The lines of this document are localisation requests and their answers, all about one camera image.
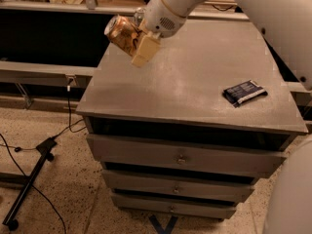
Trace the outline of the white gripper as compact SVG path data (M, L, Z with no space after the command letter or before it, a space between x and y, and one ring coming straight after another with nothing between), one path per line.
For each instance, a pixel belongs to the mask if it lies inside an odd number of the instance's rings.
M174 36L187 19L185 6L181 0L150 0L146 6L144 19L139 30L144 33L152 31L162 38ZM143 67L160 49L160 39L152 33L144 34L138 40L132 65Z

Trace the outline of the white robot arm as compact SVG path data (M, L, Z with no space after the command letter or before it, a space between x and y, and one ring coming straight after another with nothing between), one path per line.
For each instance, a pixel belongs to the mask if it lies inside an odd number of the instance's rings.
M132 64L142 66L159 49L161 38L175 35L191 12L206 0L150 0ZM257 58L274 51L306 90L312 76L312 0L234 0L260 41ZM262 234L312 234L312 137L284 163L272 191Z

